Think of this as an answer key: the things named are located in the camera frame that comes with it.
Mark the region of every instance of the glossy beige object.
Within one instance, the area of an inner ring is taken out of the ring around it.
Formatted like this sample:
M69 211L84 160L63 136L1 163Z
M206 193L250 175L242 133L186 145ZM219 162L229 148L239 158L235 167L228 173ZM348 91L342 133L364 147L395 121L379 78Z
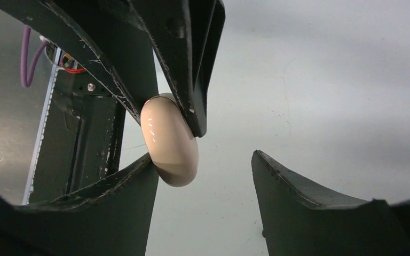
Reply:
M199 165L196 138L171 93L149 99L140 115L148 153L161 177L173 187L191 183Z

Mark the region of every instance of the screw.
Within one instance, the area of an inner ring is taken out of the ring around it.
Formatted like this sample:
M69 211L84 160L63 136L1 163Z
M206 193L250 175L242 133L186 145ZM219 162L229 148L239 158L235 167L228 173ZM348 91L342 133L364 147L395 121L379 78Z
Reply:
M92 84L92 83L90 83L90 84L87 85L87 90L88 90L89 92L95 91L95 88L96 88L95 85Z

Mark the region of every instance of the white surface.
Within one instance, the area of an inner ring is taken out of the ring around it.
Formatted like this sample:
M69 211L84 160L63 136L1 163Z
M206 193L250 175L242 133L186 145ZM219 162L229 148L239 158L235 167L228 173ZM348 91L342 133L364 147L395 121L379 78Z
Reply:
M267 255L255 149L351 196L410 198L410 1L345 2L225 0L199 173L160 180L148 256ZM122 166L146 152L125 129Z

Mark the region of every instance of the beige egg-shaped object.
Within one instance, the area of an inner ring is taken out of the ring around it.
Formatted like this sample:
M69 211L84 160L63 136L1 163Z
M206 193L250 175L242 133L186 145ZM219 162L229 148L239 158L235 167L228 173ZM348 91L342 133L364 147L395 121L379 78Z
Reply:
M149 99L142 107L140 127L148 153L161 179L173 187L197 175L199 149L171 93Z

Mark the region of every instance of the purple wire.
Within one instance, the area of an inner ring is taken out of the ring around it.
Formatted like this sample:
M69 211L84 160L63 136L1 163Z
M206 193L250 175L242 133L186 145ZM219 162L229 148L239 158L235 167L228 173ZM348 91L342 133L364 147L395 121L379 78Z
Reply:
M27 53L29 50L29 39L30 39L31 28L29 26L24 27L24 32L22 35L22 44L21 44L21 62L20 62L20 76L21 76L21 85L24 88L29 88L34 79L35 66L37 66L38 59L42 54L45 47L48 45L48 41L43 41L42 45L38 48L37 52L32 59L30 64L29 74L27 74Z

